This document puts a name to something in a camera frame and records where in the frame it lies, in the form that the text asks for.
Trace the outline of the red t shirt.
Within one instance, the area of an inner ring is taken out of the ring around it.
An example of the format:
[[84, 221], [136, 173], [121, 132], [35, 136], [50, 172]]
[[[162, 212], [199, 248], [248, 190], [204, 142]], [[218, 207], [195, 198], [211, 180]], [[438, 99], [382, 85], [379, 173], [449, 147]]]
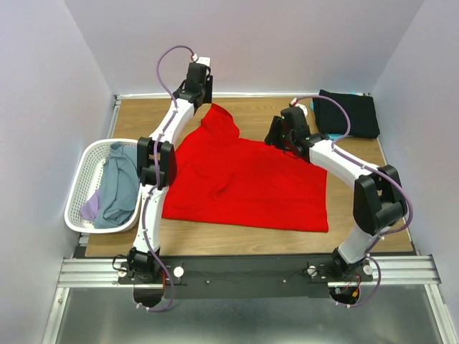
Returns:
[[260, 141], [240, 137], [212, 105], [176, 151], [178, 171], [165, 219], [328, 232], [327, 172]]

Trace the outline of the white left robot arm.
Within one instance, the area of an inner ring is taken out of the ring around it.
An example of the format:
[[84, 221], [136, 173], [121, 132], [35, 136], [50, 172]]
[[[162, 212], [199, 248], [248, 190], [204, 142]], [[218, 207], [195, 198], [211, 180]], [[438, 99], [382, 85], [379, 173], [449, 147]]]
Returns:
[[189, 63], [185, 80], [172, 93], [164, 119], [147, 138], [137, 142], [141, 212], [128, 268], [140, 281], [153, 282], [161, 270], [160, 228], [166, 194], [177, 175], [175, 144], [184, 126], [203, 104], [212, 101], [211, 59], [199, 57]]

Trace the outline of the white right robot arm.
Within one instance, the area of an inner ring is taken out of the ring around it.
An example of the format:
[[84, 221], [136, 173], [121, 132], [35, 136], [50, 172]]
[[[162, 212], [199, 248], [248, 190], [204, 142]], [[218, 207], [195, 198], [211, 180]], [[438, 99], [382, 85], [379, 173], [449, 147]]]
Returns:
[[312, 134], [300, 107], [290, 106], [273, 118], [265, 144], [326, 170], [353, 191], [354, 226], [327, 264], [327, 272], [337, 280], [354, 275], [379, 236], [410, 212], [395, 167], [367, 163], [326, 134]]

